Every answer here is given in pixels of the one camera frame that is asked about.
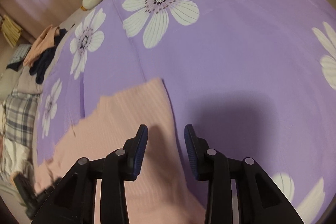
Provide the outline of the pink knit sweater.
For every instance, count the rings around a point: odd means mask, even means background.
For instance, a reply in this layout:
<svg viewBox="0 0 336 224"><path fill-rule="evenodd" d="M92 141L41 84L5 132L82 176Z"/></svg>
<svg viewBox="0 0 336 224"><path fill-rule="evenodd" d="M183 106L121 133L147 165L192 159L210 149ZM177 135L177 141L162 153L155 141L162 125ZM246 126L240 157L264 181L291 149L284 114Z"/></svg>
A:
<svg viewBox="0 0 336 224"><path fill-rule="evenodd" d="M130 223L203 223L205 209L188 190L169 97L161 79L100 98L88 117L71 126L49 160L34 164L37 192L63 177L79 159L111 155L125 182Z"/></svg>

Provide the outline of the blue striped pillow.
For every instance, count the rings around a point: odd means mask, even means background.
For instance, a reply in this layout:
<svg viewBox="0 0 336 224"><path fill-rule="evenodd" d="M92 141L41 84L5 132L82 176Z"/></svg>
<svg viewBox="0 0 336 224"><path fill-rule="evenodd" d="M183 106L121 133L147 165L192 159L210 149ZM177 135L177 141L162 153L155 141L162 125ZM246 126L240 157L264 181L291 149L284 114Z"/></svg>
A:
<svg viewBox="0 0 336 224"><path fill-rule="evenodd" d="M7 65L23 61L27 56L31 46L31 44L19 44Z"/></svg>

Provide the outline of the folded pink garment on pile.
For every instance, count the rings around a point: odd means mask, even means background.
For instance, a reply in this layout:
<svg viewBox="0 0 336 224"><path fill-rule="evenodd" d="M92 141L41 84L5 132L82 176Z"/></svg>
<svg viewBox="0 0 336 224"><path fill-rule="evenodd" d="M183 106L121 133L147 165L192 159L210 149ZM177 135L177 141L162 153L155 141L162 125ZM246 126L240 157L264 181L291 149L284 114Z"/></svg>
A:
<svg viewBox="0 0 336 224"><path fill-rule="evenodd" d="M26 55L23 65L32 67L33 63L40 57L40 55L47 49L54 47L55 37L60 35L59 26L54 27L53 25L48 26L39 37L34 41L28 54Z"/></svg>

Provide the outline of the purple floral bedspread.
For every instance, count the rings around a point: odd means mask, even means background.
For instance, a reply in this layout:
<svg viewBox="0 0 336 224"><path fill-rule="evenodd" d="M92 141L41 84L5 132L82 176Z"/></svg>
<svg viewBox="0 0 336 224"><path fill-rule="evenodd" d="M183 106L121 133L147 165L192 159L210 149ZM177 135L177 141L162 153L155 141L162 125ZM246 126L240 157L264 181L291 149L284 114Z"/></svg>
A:
<svg viewBox="0 0 336 224"><path fill-rule="evenodd" d="M104 0L68 32L37 113L35 189L149 129L131 223L203 223L184 128L254 158L304 223L335 195L335 9L325 0Z"/></svg>

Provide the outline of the dark navy folded garment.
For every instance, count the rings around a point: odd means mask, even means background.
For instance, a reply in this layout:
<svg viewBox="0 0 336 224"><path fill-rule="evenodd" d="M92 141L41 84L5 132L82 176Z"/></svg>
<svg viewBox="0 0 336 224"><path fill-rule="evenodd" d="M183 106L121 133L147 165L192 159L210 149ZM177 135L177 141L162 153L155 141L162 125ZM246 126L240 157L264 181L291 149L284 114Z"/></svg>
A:
<svg viewBox="0 0 336 224"><path fill-rule="evenodd" d="M51 61L54 59L56 50L61 40L67 33L65 28L60 28L60 35L55 37L55 45L52 48L45 50L40 57L33 63L32 67L29 67L29 73L31 76L36 75L36 83L41 85L45 79L47 68L50 66Z"/></svg>

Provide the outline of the beige tassel hanging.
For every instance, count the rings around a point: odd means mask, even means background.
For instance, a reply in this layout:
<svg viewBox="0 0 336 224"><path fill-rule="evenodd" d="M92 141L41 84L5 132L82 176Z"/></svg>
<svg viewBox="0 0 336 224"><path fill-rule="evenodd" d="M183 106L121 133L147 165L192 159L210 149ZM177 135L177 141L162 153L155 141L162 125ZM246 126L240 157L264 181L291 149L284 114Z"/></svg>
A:
<svg viewBox="0 0 336 224"><path fill-rule="evenodd" d="M21 37L23 28L16 24L11 17L4 15L1 22L1 33L3 34L5 40L11 46L15 48L18 44L18 40Z"/></svg>

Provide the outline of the grey pillow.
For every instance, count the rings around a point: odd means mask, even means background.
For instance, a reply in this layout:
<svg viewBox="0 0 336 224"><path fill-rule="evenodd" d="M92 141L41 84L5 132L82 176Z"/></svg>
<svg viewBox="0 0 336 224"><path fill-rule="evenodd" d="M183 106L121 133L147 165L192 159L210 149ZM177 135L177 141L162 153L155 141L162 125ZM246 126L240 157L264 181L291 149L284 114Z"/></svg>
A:
<svg viewBox="0 0 336 224"><path fill-rule="evenodd" d="M43 85L36 83L36 75L31 76L28 67L23 67L17 72L6 69L1 75L1 101L4 101L14 89L19 93L41 94Z"/></svg>

